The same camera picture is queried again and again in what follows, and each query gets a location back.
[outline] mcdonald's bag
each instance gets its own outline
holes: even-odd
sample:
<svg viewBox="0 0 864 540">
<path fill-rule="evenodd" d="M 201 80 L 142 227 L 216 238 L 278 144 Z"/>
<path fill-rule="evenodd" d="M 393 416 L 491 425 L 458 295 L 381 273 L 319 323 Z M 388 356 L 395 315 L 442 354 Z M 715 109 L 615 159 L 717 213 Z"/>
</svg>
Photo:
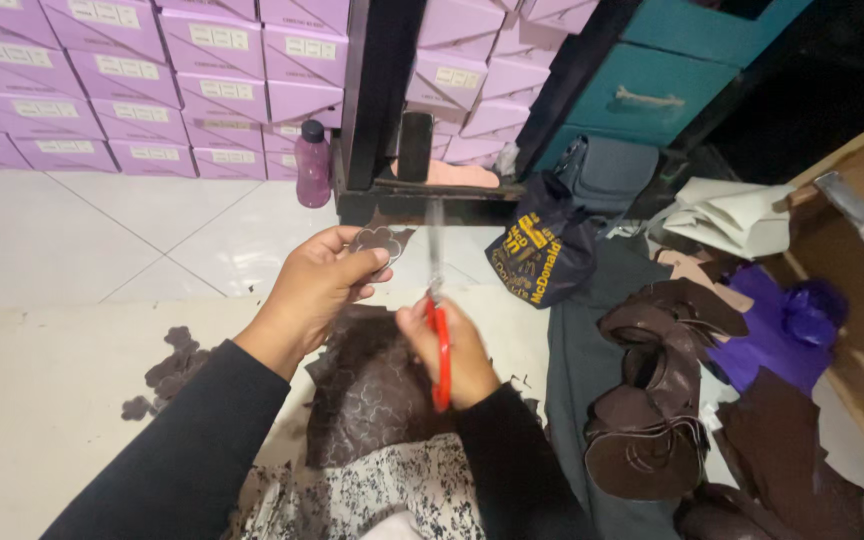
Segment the mcdonald's bag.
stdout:
<svg viewBox="0 0 864 540">
<path fill-rule="evenodd" d="M 515 221 L 486 248 L 511 294 L 536 309 L 565 300 L 595 271 L 595 236 L 605 224 L 572 201 L 550 171 L 534 173 Z"/>
</svg>

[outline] white tile floor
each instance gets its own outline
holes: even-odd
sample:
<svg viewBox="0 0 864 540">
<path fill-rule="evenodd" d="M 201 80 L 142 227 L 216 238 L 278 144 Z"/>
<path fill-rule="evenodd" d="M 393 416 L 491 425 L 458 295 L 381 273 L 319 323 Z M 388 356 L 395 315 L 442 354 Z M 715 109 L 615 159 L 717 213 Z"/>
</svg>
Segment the white tile floor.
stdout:
<svg viewBox="0 0 864 540">
<path fill-rule="evenodd" d="M 338 223 L 287 181 L 0 171 L 0 308 L 265 294 L 289 252 Z M 502 227 L 450 227 L 445 279 L 497 284 Z M 427 237 L 380 289 L 428 281 Z"/>
</svg>

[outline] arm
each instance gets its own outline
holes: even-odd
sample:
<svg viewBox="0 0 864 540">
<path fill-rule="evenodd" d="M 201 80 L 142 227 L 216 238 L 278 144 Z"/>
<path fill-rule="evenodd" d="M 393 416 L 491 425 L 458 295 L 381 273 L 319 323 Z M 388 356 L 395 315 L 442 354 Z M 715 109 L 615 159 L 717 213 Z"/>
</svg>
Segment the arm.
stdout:
<svg viewBox="0 0 864 540">
<path fill-rule="evenodd" d="M 438 382 L 439 338 L 426 299 L 396 313 L 402 334 Z M 594 538 L 539 424 L 510 384 L 500 385 L 475 325 L 443 300 L 451 337 L 452 406 L 488 538 Z"/>
<path fill-rule="evenodd" d="M 219 538 L 299 361 L 348 302 L 385 282 L 385 250 L 350 254 L 358 227 L 295 248 L 269 300 L 45 531 L 45 539 Z"/>
</svg>

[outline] red scissors handle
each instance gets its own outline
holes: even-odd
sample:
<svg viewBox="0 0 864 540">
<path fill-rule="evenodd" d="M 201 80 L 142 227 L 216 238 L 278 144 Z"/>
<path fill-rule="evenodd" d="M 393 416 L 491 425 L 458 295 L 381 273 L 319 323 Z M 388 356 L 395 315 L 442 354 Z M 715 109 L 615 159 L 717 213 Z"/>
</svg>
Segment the red scissors handle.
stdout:
<svg viewBox="0 0 864 540">
<path fill-rule="evenodd" d="M 449 326 L 446 324 L 446 311 L 429 297 L 425 305 L 425 322 L 438 335 L 438 384 L 432 383 L 432 403 L 437 412 L 449 408 L 452 391 L 452 359 L 449 348 Z"/>
</svg>

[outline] purple water bottle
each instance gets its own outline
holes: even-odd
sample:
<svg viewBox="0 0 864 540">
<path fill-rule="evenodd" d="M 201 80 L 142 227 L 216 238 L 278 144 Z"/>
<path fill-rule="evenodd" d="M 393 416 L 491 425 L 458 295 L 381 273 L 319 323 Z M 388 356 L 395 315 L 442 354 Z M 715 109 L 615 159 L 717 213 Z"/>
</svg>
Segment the purple water bottle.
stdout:
<svg viewBox="0 0 864 540">
<path fill-rule="evenodd" d="M 298 181 L 295 195 L 298 202 L 309 209 L 318 209 L 329 202 L 331 167 L 326 128 L 317 120 L 302 122 L 302 136 L 295 141 L 295 164 Z"/>
</svg>

